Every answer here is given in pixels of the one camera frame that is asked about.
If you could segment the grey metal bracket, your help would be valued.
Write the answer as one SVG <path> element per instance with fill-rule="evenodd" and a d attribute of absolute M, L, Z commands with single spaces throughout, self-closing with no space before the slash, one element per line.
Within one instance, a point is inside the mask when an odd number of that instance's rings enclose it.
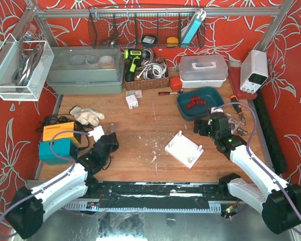
<path fill-rule="evenodd" d="M 115 124 L 114 124 L 114 123 L 112 123 L 112 124 L 110 125 L 110 132 L 111 132 L 111 133 L 114 133 L 114 132 L 115 132 Z"/>

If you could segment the red large spring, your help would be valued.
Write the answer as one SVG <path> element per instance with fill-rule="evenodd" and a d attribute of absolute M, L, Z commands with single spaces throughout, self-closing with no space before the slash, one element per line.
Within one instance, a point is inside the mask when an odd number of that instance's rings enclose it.
<path fill-rule="evenodd" d="M 205 105 L 206 101 L 205 100 L 197 100 L 197 101 L 191 101 L 191 102 L 195 102 L 197 105 Z"/>

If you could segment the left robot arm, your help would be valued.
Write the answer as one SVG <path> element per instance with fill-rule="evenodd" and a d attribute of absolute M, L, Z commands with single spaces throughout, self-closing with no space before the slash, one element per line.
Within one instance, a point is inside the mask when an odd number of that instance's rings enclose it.
<path fill-rule="evenodd" d="M 21 238 L 30 238 L 54 212 L 95 187 L 95 174 L 103 170 L 111 153 L 118 148 L 119 142 L 114 132 L 102 135 L 86 154 L 64 172 L 31 189 L 25 186 L 20 188 L 5 219 Z"/>

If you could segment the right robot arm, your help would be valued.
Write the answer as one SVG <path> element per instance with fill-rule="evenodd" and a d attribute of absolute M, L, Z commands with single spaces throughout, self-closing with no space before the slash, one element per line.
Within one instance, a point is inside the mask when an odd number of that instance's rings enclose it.
<path fill-rule="evenodd" d="M 301 224 L 301 186 L 289 184 L 271 171 L 241 136 L 232 134 L 226 114 L 214 112 L 209 120 L 195 120 L 194 132 L 210 137 L 217 151 L 240 167 L 255 184 L 249 185 L 231 173 L 219 179 L 222 193 L 254 208 L 275 234 Z"/>

